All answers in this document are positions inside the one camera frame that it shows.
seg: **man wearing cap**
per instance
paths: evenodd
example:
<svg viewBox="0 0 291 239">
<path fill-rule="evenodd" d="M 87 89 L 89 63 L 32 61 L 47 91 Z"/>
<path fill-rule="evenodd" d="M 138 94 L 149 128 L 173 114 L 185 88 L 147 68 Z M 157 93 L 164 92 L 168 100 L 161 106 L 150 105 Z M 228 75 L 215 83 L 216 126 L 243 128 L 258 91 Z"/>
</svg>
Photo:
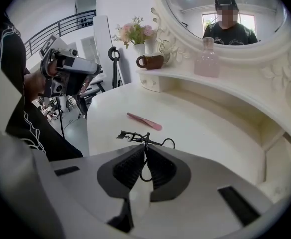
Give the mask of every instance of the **man wearing cap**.
<svg viewBox="0 0 291 239">
<path fill-rule="evenodd" d="M 235 0 L 215 0 L 218 22 L 209 24 L 204 37 L 223 45 L 247 45 L 257 42 L 252 30 L 237 23 L 239 9 Z"/>
</svg>

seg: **glass bottle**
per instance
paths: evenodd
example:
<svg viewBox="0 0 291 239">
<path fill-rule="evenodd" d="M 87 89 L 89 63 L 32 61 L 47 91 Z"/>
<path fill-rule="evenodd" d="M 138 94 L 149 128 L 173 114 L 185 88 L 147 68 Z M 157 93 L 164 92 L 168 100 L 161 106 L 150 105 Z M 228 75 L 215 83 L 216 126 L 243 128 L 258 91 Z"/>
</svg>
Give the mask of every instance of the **glass bottle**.
<svg viewBox="0 0 291 239">
<path fill-rule="evenodd" d="M 203 39 L 204 51 L 195 62 L 194 73 L 197 75 L 215 77 L 219 76 L 219 58 L 214 53 L 214 38 Z"/>
</svg>

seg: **mug handle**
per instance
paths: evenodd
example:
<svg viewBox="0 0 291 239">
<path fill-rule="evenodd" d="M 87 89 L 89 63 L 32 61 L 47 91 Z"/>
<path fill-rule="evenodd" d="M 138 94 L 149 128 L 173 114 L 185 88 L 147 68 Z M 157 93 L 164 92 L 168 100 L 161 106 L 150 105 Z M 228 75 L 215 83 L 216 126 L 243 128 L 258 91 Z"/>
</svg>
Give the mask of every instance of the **mug handle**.
<svg viewBox="0 0 291 239">
<path fill-rule="evenodd" d="M 140 65 L 140 59 L 142 59 L 142 58 L 145 58 L 145 56 L 143 55 L 143 56 L 138 57 L 138 58 L 136 59 L 136 64 L 137 64 L 137 66 L 140 67 L 140 68 L 145 68 L 146 64 L 144 64 L 144 65 Z"/>
</svg>

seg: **brown mug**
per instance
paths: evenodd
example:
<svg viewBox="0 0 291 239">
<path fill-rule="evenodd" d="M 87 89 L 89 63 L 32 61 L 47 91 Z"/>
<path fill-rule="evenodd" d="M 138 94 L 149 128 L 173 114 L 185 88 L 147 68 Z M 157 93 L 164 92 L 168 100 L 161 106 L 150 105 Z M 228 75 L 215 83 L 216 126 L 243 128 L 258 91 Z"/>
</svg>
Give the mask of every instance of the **brown mug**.
<svg viewBox="0 0 291 239">
<path fill-rule="evenodd" d="M 146 68 L 147 70 L 160 69 L 163 66 L 164 57 L 161 53 L 145 54 L 136 59 L 138 67 Z"/>
</svg>

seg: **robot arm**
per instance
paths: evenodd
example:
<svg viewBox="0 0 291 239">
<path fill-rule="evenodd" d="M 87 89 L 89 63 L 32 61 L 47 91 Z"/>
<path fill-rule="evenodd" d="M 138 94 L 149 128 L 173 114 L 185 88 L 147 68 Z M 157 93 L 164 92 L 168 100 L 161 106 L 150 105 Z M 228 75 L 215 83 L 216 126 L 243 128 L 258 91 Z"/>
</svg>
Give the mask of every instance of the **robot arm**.
<svg viewBox="0 0 291 239">
<path fill-rule="evenodd" d="M 83 93 L 92 78 L 99 74 L 101 66 L 93 61 L 77 57 L 77 51 L 52 35 L 40 50 L 40 71 L 46 78 L 44 97 L 77 95 Z M 57 74 L 48 73 L 48 64 L 57 60 Z"/>
</svg>

